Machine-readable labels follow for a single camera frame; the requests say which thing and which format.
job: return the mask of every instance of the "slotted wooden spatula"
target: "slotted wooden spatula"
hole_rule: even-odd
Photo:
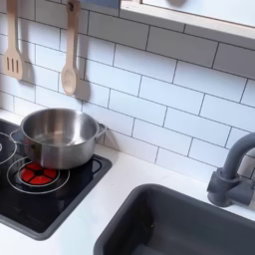
[[[7,0],[8,49],[4,55],[4,73],[22,80],[24,61],[18,47],[17,0]]]
[[[79,80],[76,67],[77,52],[77,30],[80,3],[77,0],[70,0],[67,4],[68,10],[68,33],[67,33],[67,59],[62,71],[62,86],[68,96],[74,94]]]

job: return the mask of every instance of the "pot handle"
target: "pot handle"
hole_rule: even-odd
[[[12,131],[12,132],[9,134],[9,139],[10,139],[12,142],[14,142],[15,144],[20,144],[20,145],[24,145],[24,146],[29,146],[29,144],[26,144],[26,143],[24,143],[24,142],[15,140],[15,139],[12,137],[12,135],[13,135],[14,133],[17,133],[17,132],[19,132],[19,131],[20,131],[19,128],[16,129],[16,130],[14,130],[14,131]]]
[[[99,123],[99,126],[100,126],[100,130],[99,132],[97,133],[96,135],[96,142],[100,139],[100,137],[107,131],[107,126],[105,126],[104,124],[100,124]]]

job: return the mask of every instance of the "gray faucet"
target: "gray faucet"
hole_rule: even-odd
[[[255,147],[255,132],[249,133],[232,146],[223,167],[212,173],[207,191],[211,203],[227,207],[233,202],[249,205],[255,181],[243,181],[237,173],[244,155]]]

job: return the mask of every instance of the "stovetop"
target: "stovetop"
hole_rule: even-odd
[[[9,140],[17,126],[0,120],[0,222],[34,239],[45,240],[71,214],[111,168],[94,155],[70,170],[46,169],[31,162],[23,145]],[[22,135],[16,134],[16,140]]]

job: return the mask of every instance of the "black sink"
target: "black sink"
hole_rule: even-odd
[[[159,185],[136,188],[94,255],[254,255],[255,222]]]

